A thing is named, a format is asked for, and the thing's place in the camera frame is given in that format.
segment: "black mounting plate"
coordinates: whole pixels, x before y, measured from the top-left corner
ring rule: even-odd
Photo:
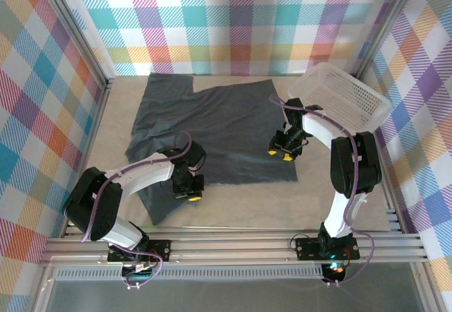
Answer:
[[[320,244],[317,238],[296,238],[295,250],[297,252],[298,260],[325,260],[326,258],[320,255]],[[359,249],[356,239],[353,239],[352,245],[349,248],[350,260],[359,259]],[[333,254],[333,258],[328,260],[348,260],[348,255],[344,252],[343,248]]]
[[[144,252],[156,252],[162,257],[163,262],[170,260],[171,253],[171,241],[170,240],[150,240],[147,243],[146,251]],[[117,251],[114,246],[109,248],[109,253],[107,256],[108,263],[140,263],[149,260],[149,256],[136,256],[135,260],[130,260],[124,257],[121,251]]]

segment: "white plastic basket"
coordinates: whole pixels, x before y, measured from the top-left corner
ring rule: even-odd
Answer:
[[[304,106],[319,105],[326,115],[347,130],[374,132],[391,113],[383,95],[329,63],[309,69],[289,89],[290,98]]]

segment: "colorful plaid wall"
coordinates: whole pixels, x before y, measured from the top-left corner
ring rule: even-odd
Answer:
[[[119,75],[351,71],[391,0],[68,0]]]
[[[452,311],[452,0],[408,0],[364,82],[393,103],[380,143]]]
[[[0,312],[27,303],[99,96],[48,0],[0,0]]]

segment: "gray fabric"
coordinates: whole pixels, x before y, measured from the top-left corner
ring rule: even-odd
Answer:
[[[251,184],[296,181],[293,163],[267,153],[270,139],[281,129],[281,108],[268,97],[276,94],[271,80],[217,86],[193,92],[193,78],[152,74],[126,151],[137,162],[172,146],[179,131],[188,131],[207,153],[202,174],[207,184]],[[186,138],[181,136],[178,146]],[[170,182],[153,184],[138,194],[153,224],[159,224],[183,201],[170,193]]]

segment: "purple cable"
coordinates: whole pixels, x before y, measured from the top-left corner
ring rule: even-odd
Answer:
[[[86,239],[88,239],[90,237],[90,235],[91,235],[91,230],[93,229],[94,219],[95,219],[96,212],[97,212],[97,207],[99,206],[100,196],[102,195],[102,192],[105,190],[107,185],[109,183],[111,183],[113,180],[115,180],[120,174],[125,174],[125,173],[127,173],[127,171],[130,171],[131,169],[135,169],[137,167],[140,167],[140,166],[143,166],[143,165],[147,165],[147,164],[156,164],[158,162],[169,162],[171,160],[174,160],[174,159],[177,159],[177,158],[185,156],[188,153],[188,151],[190,150],[190,148],[191,148],[191,136],[190,136],[190,133],[188,133],[186,131],[180,131],[174,137],[174,142],[176,142],[176,138],[177,138],[177,136],[180,133],[185,134],[189,138],[189,143],[188,143],[187,147],[185,148],[185,150],[183,152],[179,153],[178,155],[173,155],[172,157],[168,157],[168,158],[162,158],[162,159],[156,159],[156,160],[144,160],[142,162],[138,162],[136,164],[129,165],[129,166],[123,168],[120,172],[113,174],[110,178],[108,178],[102,184],[102,186],[99,188],[99,191],[97,192],[96,199],[94,200],[93,209],[91,210],[90,221],[89,221],[88,226],[86,228],[86,232],[85,232],[85,234],[83,235],[83,237],[81,239],[82,243],[85,242]]]
[[[372,259],[372,256],[374,255],[374,251],[375,251],[374,238],[372,238],[372,236],[366,232],[362,232],[362,231],[358,231],[358,230],[354,229],[351,226],[351,224],[348,222],[348,218],[347,218],[348,211],[352,207],[353,200],[355,199],[355,195],[356,195],[356,191],[357,191],[357,187],[358,187],[358,175],[359,175],[358,174],[358,162],[359,161],[358,161],[358,148],[356,146],[355,139],[353,139],[352,134],[349,131],[347,131],[347,129],[344,126],[340,125],[337,121],[333,120],[332,118],[329,118],[329,117],[323,115],[322,113],[318,113],[318,112],[312,111],[310,109],[305,109],[303,107],[288,106],[284,103],[284,101],[281,98],[279,98],[278,96],[275,96],[275,95],[270,96],[270,101],[273,104],[277,104],[278,106],[281,106],[285,109],[294,109],[294,110],[310,113],[310,114],[313,114],[314,116],[318,116],[319,118],[326,120],[330,124],[333,124],[334,126],[339,128],[350,139],[350,142],[352,143],[353,157],[355,159],[355,167],[353,169],[353,186],[352,186],[352,193],[350,195],[350,199],[348,200],[347,206],[345,206],[343,219],[344,219],[345,224],[350,228],[350,230],[352,232],[354,232],[356,234],[361,234],[362,236],[366,236],[370,239],[371,250],[369,253],[369,257],[366,259],[366,262],[364,263],[364,265],[352,277],[342,281],[342,283],[349,282],[350,280],[352,280],[352,279],[356,278],[358,275],[360,275],[361,272],[368,266],[368,264],[370,263],[370,260]]]
[[[157,277],[158,274],[160,273],[160,271],[162,270],[162,267],[163,267],[163,258],[162,258],[161,256],[159,256],[158,254],[150,253],[150,252],[131,251],[131,250],[129,250],[128,248],[122,247],[122,246],[120,246],[120,245],[116,245],[116,244],[113,244],[113,245],[115,245],[117,248],[119,248],[120,250],[123,250],[124,252],[127,252],[127,253],[137,254],[137,255],[140,255],[140,256],[152,256],[152,257],[158,259],[158,265],[159,265],[159,266],[158,266],[158,269],[155,271],[155,273],[154,273],[153,275],[151,275],[148,279],[146,279],[144,282],[142,282],[141,285],[138,285],[138,283],[137,283],[136,288],[140,288],[140,287],[146,285],[147,283],[149,283],[152,279],[154,279],[155,277]],[[128,287],[132,287],[132,286],[129,284],[129,279],[127,279],[127,277],[126,277],[125,283],[126,283],[126,285],[127,285]]]

